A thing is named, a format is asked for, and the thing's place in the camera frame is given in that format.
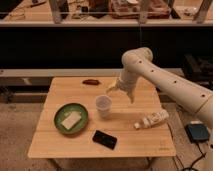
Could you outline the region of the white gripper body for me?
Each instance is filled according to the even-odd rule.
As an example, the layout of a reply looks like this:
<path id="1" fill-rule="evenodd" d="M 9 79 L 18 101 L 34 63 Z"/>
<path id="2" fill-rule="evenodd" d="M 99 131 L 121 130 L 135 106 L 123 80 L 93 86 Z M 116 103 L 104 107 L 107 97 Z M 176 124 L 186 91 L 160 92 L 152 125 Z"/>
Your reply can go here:
<path id="1" fill-rule="evenodd" d="M 116 80 L 116 88 L 126 93 L 132 93 L 136 87 L 137 80 L 133 77 L 121 78 L 118 77 Z"/>

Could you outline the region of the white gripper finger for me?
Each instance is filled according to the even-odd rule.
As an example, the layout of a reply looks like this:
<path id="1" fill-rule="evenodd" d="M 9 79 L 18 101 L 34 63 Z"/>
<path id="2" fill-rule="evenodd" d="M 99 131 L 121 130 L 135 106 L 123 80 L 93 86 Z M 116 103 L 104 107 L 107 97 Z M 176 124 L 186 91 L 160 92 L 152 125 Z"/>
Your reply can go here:
<path id="1" fill-rule="evenodd" d="M 127 92 L 127 96 L 129 97 L 130 102 L 133 103 L 134 102 L 134 94 L 133 94 L 133 92 Z"/>
<path id="2" fill-rule="evenodd" d="M 118 90 L 118 87 L 117 85 L 110 85 L 107 90 L 106 90 L 106 93 L 110 93 L 111 91 L 116 91 Z"/>

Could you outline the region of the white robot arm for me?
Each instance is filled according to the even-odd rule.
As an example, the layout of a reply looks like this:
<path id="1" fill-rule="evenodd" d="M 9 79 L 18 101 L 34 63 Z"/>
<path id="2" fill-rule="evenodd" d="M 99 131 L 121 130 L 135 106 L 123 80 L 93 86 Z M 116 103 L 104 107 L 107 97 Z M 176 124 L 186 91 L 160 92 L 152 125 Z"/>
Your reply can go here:
<path id="1" fill-rule="evenodd" d="M 107 91 L 125 91 L 134 102 L 134 89 L 142 76 L 213 129 L 213 91 L 157 67 L 152 59 L 153 53 L 147 47 L 126 51 L 122 55 L 123 69 Z"/>

